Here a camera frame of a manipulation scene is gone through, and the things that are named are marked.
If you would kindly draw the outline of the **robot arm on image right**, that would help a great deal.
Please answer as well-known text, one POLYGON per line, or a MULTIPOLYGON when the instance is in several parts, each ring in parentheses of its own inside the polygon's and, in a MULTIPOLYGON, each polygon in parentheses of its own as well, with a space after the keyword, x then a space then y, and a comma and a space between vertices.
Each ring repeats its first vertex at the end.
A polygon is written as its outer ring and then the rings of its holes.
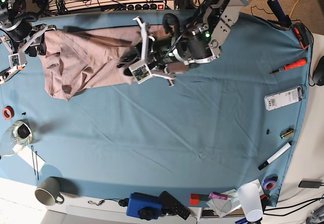
POLYGON ((140 41, 119 59, 117 67, 128 81, 141 84, 153 77, 172 81, 172 65, 209 63, 221 55, 221 46, 237 21, 242 7, 250 0, 205 0, 194 15, 181 24, 166 13, 162 19, 165 36, 158 38, 147 22, 137 16, 140 41))

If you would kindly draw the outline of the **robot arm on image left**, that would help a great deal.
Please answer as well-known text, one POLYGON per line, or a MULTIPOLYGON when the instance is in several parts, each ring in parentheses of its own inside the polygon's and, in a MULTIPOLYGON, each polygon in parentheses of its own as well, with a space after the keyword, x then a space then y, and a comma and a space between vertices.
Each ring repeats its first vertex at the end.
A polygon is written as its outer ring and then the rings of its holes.
POLYGON ((56 30, 54 25, 33 26, 43 15, 50 0, 42 0, 38 12, 26 10, 26 0, 1 0, 1 44, 8 50, 9 67, 1 71, 1 84, 10 80, 27 64, 26 56, 45 55, 44 33, 56 30))

